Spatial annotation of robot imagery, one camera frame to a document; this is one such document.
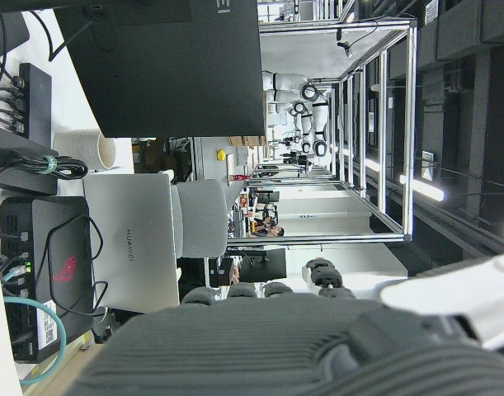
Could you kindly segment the right robot hand grey glove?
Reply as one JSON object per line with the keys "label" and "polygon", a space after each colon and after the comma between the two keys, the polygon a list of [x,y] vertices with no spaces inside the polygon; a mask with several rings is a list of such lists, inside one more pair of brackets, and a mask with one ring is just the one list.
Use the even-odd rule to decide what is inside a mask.
{"label": "right robot hand grey glove", "polygon": [[347,289],[324,258],[310,293],[193,290],[132,318],[71,395],[504,395],[504,254]]}

